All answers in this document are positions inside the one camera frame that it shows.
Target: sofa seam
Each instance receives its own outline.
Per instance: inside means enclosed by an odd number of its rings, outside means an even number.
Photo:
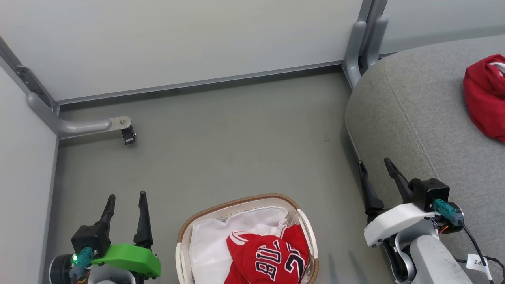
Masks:
[[[418,149],[424,154],[425,163],[427,164],[428,168],[432,171],[432,173],[435,174],[435,177],[437,179],[440,179],[440,177],[438,176],[438,173],[435,170],[435,167],[433,166],[433,163],[431,162],[431,159],[426,151],[426,148],[424,147],[423,142],[421,141],[421,138],[419,137],[419,135],[416,131],[416,128],[414,127],[414,124],[412,123],[407,111],[405,110],[405,108],[401,104],[398,96],[396,95],[396,92],[394,91],[393,87],[391,86],[391,83],[389,81],[389,77],[388,77],[387,71],[386,71],[386,64],[383,65],[383,72],[384,72],[384,77],[386,79],[387,85],[388,85],[389,89],[391,90],[391,93],[393,94],[393,97],[396,100],[396,103],[399,105],[401,111],[403,112],[403,119],[410,126],[409,131],[410,131],[411,135],[414,137],[414,140],[416,141]]]

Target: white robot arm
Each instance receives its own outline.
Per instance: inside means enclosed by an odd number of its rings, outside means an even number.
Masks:
[[[368,215],[364,230],[367,245],[384,248],[398,284],[471,284],[438,237],[439,231],[468,230],[459,207],[447,203],[449,187],[434,178],[426,181],[415,178],[408,183],[391,160],[386,158],[384,162],[396,182],[403,204],[384,209],[384,203],[368,180],[364,164],[359,162],[365,213]],[[487,275],[492,283],[489,269]]]

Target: red jersey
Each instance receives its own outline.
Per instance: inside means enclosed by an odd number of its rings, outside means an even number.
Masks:
[[[298,284],[309,261],[300,225],[284,229],[281,238],[234,231],[226,243],[233,263],[224,284]]]

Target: basketball jersey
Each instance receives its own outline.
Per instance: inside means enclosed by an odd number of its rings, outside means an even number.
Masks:
[[[226,239],[235,230],[280,236],[286,226],[287,211],[267,207],[240,212],[226,221],[206,219],[192,226],[189,258],[196,284],[223,284],[230,273],[232,258]]]
[[[224,284],[298,284],[309,261],[300,225],[285,228],[280,238],[234,231],[226,243],[233,262]]]

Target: orange wire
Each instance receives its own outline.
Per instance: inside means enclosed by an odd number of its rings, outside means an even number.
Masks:
[[[441,231],[440,233],[443,233],[445,231],[445,229],[449,228],[449,225],[446,225]]]

